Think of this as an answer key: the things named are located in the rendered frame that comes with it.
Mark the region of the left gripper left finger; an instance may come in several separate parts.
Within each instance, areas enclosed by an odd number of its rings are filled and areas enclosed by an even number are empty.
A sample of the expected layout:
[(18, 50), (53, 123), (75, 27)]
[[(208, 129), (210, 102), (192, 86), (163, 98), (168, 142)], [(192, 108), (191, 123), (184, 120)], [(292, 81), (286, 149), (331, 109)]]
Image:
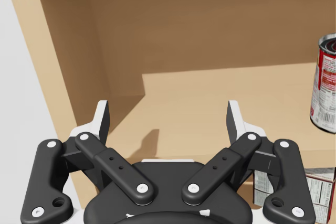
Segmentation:
[(91, 122), (75, 127), (63, 143), (42, 141), (35, 154), (21, 223), (64, 223), (74, 214), (71, 198), (63, 189), (69, 174), (84, 172), (99, 189), (115, 183), (139, 206), (154, 200), (154, 186), (117, 151), (106, 147), (110, 127), (109, 104), (97, 104)]

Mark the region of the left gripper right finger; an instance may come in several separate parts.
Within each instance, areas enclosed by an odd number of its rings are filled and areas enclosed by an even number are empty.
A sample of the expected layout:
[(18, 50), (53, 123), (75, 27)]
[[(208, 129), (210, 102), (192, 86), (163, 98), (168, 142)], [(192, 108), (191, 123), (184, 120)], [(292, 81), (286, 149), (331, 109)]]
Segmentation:
[(316, 215), (302, 163), (299, 146), (288, 139), (271, 142), (265, 131), (246, 123), (239, 104), (230, 100), (226, 112), (230, 147), (222, 149), (182, 188), (182, 199), (190, 206), (200, 206), (219, 189), (217, 212), (210, 217), (219, 223), (252, 223), (253, 211), (237, 194), (240, 186), (254, 172), (267, 174), (273, 193), (266, 197), (261, 213), (271, 223), (314, 223)]

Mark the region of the pale wooden shelf unit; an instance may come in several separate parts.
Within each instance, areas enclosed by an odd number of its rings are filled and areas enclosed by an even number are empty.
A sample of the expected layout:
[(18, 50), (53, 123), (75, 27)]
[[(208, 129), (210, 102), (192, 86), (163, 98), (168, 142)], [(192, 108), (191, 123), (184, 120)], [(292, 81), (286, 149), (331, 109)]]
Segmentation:
[(336, 166), (310, 121), (318, 40), (336, 0), (12, 0), (57, 137), (108, 100), (107, 145), (129, 162), (207, 162), (229, 145), (229, 100), (306, 168)]

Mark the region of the red and white can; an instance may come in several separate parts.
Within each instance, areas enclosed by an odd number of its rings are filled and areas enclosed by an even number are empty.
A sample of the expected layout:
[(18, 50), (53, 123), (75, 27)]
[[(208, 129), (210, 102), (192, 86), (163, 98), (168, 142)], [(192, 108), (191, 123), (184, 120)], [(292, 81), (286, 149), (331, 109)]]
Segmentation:
[(336, 134), (336, 33), (318, 41), (310, 120), (318, 128)]

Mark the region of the red and white carton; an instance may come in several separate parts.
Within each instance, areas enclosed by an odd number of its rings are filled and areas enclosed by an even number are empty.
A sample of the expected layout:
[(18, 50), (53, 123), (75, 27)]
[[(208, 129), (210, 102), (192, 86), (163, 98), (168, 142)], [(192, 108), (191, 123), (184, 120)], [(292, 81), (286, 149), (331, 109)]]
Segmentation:
[[(330, 220), (336, 180), (336, 168), (306, 169), (307, 183), (318, 224), (327, 224)], [(263, 206), (265, 199), (274, 192), (266, 173), (254, 172), (254, 200), (257, 206)]]

